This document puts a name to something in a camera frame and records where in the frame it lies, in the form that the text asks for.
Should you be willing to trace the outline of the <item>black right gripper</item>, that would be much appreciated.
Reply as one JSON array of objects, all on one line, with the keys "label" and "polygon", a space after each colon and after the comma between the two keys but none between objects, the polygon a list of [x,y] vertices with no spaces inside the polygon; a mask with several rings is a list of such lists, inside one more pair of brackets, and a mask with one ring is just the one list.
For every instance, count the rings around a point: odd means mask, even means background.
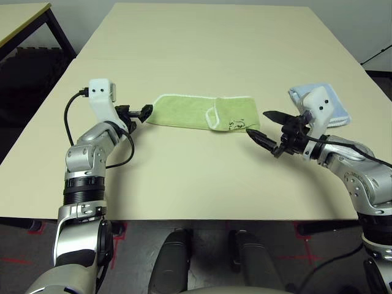
[{"label": "black right gripper", "polygon": [[275,158],[283,153],[293,155],[304,152],[309,142],[306,138],[309,128],[306,127],[307,121],[303,116],[292,116],[275,110],[264,111],[263,115],[272,122],[282,125],[281,143],[277,146],[275,141],[259,130],[246,129],[246,133],[256,144],[273,153]]}]

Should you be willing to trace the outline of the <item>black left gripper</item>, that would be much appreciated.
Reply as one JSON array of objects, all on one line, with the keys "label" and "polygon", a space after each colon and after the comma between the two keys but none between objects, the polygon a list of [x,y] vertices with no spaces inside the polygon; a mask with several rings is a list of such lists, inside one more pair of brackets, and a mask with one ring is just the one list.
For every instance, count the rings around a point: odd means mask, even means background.
[{"label": "black left gripper", "polygon": [[153,105],[147,104],[140,111],[131,111],[129,105],[118,105],[115,110],[128,132],[133,132],[137,128],[137,123],[133,119],[139,118],[141,123],[145,122],[153,112]]}]

